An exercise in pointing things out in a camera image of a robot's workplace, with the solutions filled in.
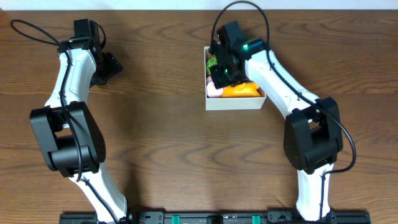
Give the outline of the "green polyhedral die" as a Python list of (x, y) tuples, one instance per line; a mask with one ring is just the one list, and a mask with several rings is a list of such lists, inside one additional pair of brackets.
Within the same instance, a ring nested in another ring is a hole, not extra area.
[(206, 75), (210, 76), (211, 75), (211, 71), (210, 68), (214, 65), (217, 65), (217, 59), (215, 55), (210, 55), (206, 61)]

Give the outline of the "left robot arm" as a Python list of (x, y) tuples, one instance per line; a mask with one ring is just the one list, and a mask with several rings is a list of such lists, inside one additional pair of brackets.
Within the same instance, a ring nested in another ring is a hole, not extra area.
[(30, 123), (47, 167), (81, 188), (97, 223), (131, 223), (127, 199), (104, 163), (104, 137), (87, 107), (93, 77), (103, 65), (102, 48), (92, 37), (61, 42), (55, 87), (45, 106), (31, 111)]

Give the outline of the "pink planet figure toy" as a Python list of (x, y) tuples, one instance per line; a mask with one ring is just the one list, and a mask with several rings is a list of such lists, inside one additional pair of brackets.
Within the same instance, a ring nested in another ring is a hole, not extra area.
[(215, 87), (215, 83), (210, 76), (206, 78), (206, 95), (208, 98), (221, 98), (223, 92), (224, 88)]

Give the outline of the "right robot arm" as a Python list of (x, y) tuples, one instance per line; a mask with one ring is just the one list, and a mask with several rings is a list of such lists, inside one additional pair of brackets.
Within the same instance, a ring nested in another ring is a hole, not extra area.
[(209, 67), (215, 88), (255, 83), (285, 119), (284, 151), (298, 173), (296, 209), (306, 221), (330, 212), (329, 176), (343, 148), (338, 105), (304, 88), (261, 39), (217, 42), (209, 47), (217, 61)]

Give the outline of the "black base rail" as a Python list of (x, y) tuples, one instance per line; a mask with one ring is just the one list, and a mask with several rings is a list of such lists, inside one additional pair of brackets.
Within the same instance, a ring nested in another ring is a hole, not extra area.
[[(320, 223), (371, 224), (368, 212), (329, 212)], [(141, 212), (129, 214), (120, 223), (137, 224), (280, 224), (306, 223), (297, 212), (269, 210), (265, 213), (169, 213)]]

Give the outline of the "orange duck toy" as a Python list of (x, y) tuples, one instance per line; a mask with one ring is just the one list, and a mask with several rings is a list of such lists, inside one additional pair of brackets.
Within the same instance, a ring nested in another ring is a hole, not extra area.
[(245, 82), (235, 86), (227, 86), (221, 95), (222, 98), (252, 98), (261, 97), (259, 85), (253, 82)]

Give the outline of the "white cardboard box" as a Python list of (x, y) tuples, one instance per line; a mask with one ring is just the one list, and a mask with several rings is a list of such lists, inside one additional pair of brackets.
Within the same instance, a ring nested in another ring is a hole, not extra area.
[(204, 66), (205, 66), (205, 108), (207, 111), (228, 111), (228, 110), (259, 110), (262, 108), (267, 96), (264, 91), (259, 88), (257, 92), (261, 97), (249, 97), (249, 98), (222, 98), (221, 95), (217, 95), (211, 98), (212, 89), (209, 88), (211, 83), (206, 73), (206, 62), (210, 58), (208, 52), (209, 46), (204, 47)]

